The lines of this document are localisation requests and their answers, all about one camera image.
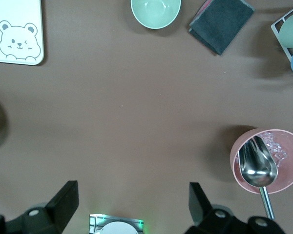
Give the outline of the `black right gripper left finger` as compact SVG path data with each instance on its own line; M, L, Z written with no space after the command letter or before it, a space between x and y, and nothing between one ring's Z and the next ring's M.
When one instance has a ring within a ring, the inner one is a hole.
M61 234L79 205L78 182L71 180L45 205L29 208L5 224L6 234Z

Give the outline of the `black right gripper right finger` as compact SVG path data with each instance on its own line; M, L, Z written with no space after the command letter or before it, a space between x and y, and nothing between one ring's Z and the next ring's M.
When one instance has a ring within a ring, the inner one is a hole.
M248 225L222 205L211 205L198 182L189 184L188 207L194 225L187 234L248 234Z

